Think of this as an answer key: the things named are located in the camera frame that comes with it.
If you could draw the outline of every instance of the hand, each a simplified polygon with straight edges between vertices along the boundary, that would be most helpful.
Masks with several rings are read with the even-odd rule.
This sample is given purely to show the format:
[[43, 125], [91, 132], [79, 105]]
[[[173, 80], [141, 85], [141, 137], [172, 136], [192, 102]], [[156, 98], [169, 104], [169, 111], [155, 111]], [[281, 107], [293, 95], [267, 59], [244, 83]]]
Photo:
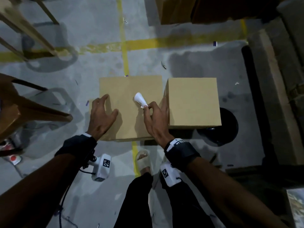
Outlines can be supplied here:
[[[144, 122], [148, 133], [154, 137], [155, 141], [164, 149], [169, 141], [174, 137], [169, 134], [168, 120], [169, 108], [167, 106], [166, 98], [163, 98], [161, 108], [156, 102], [151, 102], [148, 106], [144, 106]], [[153, 109], [152, 116], [150, 116], [149, 109]]]
[[109, 95], [106, 94], [92, 102], [90, 124], [86, 133], [95, 138], [96, 141], [110, 129], [118, 115], [117, 109], [113, 110], [110, 115], [105, 113], [104, 104], [108, 97]]

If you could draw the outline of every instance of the forearm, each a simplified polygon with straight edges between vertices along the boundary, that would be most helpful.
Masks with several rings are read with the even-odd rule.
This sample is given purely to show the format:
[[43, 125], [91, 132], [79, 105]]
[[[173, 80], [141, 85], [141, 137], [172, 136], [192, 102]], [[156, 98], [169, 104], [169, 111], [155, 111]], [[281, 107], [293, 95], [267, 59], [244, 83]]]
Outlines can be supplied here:
[[241, 227], [287, 227], [257, 197], [207, 160], [197, 157], [187, 165], [185, 173], [212, 209], [228, 224]]
[[0, 196], [0, 226], [45, 227], [79, 168], [73, 155], [61, 154], [25, 177]]

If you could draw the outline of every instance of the rolled white paper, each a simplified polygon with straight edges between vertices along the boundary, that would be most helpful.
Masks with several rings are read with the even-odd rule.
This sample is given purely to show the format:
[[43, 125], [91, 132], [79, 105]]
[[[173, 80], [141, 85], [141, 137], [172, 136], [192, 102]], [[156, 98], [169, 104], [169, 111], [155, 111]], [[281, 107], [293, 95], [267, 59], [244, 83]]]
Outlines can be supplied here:
[[141, 105], [141, 108], [143, 108], [145, 105], [148, 106], [141, 93], [135, 94], [134, 100]]

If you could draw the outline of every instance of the person's left arm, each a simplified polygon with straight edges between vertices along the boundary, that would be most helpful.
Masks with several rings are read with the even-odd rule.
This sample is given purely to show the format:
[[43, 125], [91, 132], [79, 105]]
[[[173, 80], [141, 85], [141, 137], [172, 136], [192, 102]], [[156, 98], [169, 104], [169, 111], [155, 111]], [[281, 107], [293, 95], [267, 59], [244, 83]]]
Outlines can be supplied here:
[[94, 153], [101, 136], [118, 115], [107, 115], [108, 95], [92, 103], [88, 135], [67, 139], [48, 163], [37, 169], [0, 196], [0, 227], [46, 227], [67, 187], [78, 170]]

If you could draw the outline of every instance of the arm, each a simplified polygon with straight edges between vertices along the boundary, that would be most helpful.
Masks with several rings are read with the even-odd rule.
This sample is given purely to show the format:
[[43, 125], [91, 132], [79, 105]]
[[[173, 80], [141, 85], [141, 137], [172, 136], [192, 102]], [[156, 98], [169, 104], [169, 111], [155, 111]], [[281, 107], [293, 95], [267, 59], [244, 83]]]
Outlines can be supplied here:
[[108, 95], [92, 103], [89, 129], [85, 135], [66, 140], [55, 157], [0, 196], [0, 227], [46, 227], [67, 187], [72, 183], [97, 140], [118, 115], [106, 115]]
[[[166, 157], [173, 166], [185, 172], [200, 190], [218, 217], [231, 227], [286, 228], [257, 197], [246, 191], [238, 182], [200, 157], [191, 146], [186, 150], [168, 151], [174, 137], [169, 134], [169, 112], [166, 99], [159, 108], [155, 102], [144, 108], [144, 122], [148, 133], [165, 149]], [[149, 108], [153, 108], [152, 117]]]

